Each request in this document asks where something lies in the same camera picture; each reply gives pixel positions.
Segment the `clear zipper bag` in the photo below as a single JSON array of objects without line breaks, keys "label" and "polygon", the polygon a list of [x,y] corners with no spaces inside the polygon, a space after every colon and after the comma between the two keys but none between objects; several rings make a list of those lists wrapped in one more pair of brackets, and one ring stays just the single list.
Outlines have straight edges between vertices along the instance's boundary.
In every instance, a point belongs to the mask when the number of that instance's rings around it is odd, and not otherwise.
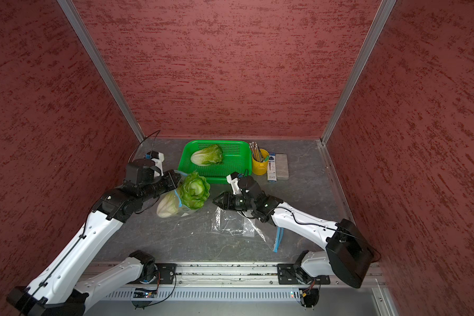
[{"label": "clear zipper bag", "polygon": [[279,251],[284,236],[283,228],[262,223],[249,213],[221,208],[216,209],[211,220],[211,231],[247,241],[263,242],[275,253]]},{"label": "clear zipper bag", "polygon": [[210,196],[210,184],[197,171],[178,174],[179,187],[159,200],[156,213],[160,218],[189,216],[201,209]]}]

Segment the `chinese cabbage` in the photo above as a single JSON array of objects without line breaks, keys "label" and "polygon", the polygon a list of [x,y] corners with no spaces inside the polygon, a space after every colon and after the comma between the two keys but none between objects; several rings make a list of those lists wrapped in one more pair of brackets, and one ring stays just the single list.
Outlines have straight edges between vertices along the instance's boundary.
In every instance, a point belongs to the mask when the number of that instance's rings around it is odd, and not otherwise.
[{"label": "chinese cabbage", "polygon": [[210,145],[192,154],[190,161],[200,167],[220,165],[223,163],[223,150],[217,144]]},{"label": "chinese cabbage", "polygon": [[173,217],[178,214],[182,207],[178,192],[173,190],[165,194],[157,206],[157,215],[160,218]]},{"label": "chinese cabbage", "polygon": [[194,171],[184,179],[178,193],[184,206],[191,210],[197,210],[201,209],[208,200],[210,188],[206,178]]}]

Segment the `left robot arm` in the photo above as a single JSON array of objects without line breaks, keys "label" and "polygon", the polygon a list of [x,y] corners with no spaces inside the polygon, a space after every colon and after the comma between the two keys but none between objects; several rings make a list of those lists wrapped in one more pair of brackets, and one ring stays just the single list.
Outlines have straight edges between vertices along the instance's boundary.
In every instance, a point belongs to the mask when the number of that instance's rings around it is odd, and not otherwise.
[{"label": "left robot arm", "polygon": [[29,285],[15,287],[7,302],[20,315],[84,315],[95,303],[132,281],[159,284],[153,256],[134,251],[92,279],[80,278],[97,253],[143,205],[175,190],[181,176],[163,170],[164,155],[152,151],[126,165],[122,185],[106,191],[61,253]]}]

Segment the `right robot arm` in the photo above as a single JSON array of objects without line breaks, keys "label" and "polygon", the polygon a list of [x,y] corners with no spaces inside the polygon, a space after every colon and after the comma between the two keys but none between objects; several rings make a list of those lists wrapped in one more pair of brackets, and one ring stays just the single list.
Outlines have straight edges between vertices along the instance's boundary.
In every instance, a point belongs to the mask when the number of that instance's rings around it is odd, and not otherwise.
[{"label": "right robot arm", "polygon": [[304,213],[266,194],[251,176],[229,175],[227,181],[232,190],[213,199],[217,207],[249,213],[261,223],[290,230],[321,248],[318,252],[303,251],[293,264],[279,265],[281,282],[312,285],[319,277],[334,275],[349,287],[362,286],[377,252],[353,222],[327,221]]}]

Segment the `chinese cabbage back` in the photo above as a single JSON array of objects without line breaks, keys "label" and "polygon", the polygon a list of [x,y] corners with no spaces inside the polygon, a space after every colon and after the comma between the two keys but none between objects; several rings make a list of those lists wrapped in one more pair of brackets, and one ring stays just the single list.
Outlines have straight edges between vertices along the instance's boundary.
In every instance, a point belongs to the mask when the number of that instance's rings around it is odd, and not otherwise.
[{"label": "chinese cabbage back", "polygon": [[223,150],[217,144],[210,145],[192,154],[190,161],[200,167],[220,165],[223,163]]}]

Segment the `green plastic basket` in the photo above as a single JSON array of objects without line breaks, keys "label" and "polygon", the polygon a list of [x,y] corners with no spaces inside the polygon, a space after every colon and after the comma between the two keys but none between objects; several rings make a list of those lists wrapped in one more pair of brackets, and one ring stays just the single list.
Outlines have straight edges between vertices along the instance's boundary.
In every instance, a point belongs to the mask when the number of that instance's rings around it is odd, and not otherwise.
[{"label": "green plastic basket", "polygon": [[251,174],[251,149],[243,141],[194,140],[185,145],[178,170],[195,172],[210,184],[226,184],[234,172]]}]

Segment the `yellow pencil cup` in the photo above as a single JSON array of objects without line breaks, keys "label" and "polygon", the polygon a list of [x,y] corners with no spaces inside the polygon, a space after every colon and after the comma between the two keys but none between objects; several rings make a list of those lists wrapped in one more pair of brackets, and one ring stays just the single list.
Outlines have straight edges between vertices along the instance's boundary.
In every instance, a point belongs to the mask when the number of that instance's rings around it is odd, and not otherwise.
[{"label": "yellow pencil cup", "polygon": [[254,156],[251,157],[252,173],[254,175],[262,176],[267,173],[269,153],[264,149],[260,149],[261,155],[264,158],[264,161],[256,161]]}]

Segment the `white blue small box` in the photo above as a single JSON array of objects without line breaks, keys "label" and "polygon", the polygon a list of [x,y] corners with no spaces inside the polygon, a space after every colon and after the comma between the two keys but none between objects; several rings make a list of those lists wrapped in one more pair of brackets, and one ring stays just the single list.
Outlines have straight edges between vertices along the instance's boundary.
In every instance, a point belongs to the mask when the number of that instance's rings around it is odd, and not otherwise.
[{"label": "white blue small box", "polygon": [[269,182],[277,181],[276,154],[271,152],[267,160],[267,180]]}]

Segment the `aluminium front rail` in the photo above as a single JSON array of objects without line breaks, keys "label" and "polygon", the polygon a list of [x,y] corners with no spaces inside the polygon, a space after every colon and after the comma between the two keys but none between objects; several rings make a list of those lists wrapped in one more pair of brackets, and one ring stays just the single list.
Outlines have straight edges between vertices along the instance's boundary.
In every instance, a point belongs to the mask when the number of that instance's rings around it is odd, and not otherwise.
[{"label": "aluminium front rail", "polygon": [[[120,264],[118,261],[94,261],[83,272],[79,281],[92,279],[100,273]],[[308,287],[309,281],[303,283],[296,278],[292,268],[278,268],[274,262],[174,262],[157,263],[161,272],[166,271],[169,277],[162,284],[178,287],[215,287],[215,288],[272,288],[272,287]],[[315,281],[316,286],[349,288],[342,279],[329,272],[322,272]],[[387,282],[378,263],[371,264],[361,288],[387,287]]]}]

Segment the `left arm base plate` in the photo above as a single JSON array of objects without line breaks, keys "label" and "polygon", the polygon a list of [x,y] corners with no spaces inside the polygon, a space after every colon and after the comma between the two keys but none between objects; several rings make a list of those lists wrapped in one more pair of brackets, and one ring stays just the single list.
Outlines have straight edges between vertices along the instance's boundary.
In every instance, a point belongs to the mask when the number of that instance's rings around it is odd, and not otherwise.
[{"label": "left arm base plate", "polygon": [[141,272],[140,276],[129,284],[143,284],[143,285],[162,285],[174,284],[176,275],[176,263],[156,263],[147,265]]}]

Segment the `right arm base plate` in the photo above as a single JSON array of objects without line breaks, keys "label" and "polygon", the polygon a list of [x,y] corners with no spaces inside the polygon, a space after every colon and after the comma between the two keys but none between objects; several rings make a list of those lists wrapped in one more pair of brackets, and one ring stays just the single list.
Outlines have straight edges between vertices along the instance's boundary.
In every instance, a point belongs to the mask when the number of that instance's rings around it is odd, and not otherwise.
[{"label": "right arm base plate", "polygon": [[309,276],[295,264],[280,263],[277,266],[278,282],[281,285],[328,285],[330,278],[327,275]]}]

